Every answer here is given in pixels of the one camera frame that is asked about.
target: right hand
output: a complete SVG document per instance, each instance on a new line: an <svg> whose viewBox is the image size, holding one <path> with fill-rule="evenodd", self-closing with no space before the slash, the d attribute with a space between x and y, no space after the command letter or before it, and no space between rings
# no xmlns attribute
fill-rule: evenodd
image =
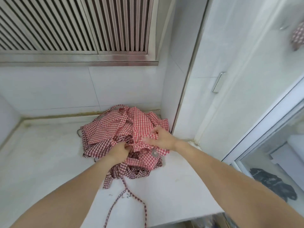
<svg viewBox="0 0 304 228"><path fill-rule="evenodd" d="M151 139L151 138L142 138L142 140L149 145L158 146L161 149L169 149L174 150L176 149L176 142L178 139L174 137L172 134L170 134L167 130L162 128L161 126L154 127L153 130L151 130L150 133L157 133L158 139Z"/></svg>

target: hand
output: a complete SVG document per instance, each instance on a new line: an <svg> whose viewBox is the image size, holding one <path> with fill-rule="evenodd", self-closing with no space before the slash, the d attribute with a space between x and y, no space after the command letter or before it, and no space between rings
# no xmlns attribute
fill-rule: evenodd
<svg viewBox="0 0 304 228"><path fill-rule="evenodd" d="M127 159L132 146L126 146L126 144L126 142L118 142L110 149L109 153L106 155L106 157L110 158L113 161L113 165L122 163Z"/></svg>
<svg viewBox="0 0 304 228"><path fill-rule="evenodd" d="M175 145L178 139L161 126L156 126L150 133L157 133L158 139L143 138L144 142L162 149L176 150Z"/></svg>

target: door frame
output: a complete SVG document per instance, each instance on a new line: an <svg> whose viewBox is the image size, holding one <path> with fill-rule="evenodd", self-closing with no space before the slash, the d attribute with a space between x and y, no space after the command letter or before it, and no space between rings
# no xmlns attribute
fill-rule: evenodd
<svg viewBox="0 0 304 228"><path fill-rule="evenodd" d="M252 151L304 107L304 73L260 117L222 160L237 165L237 159Z"/></svg>

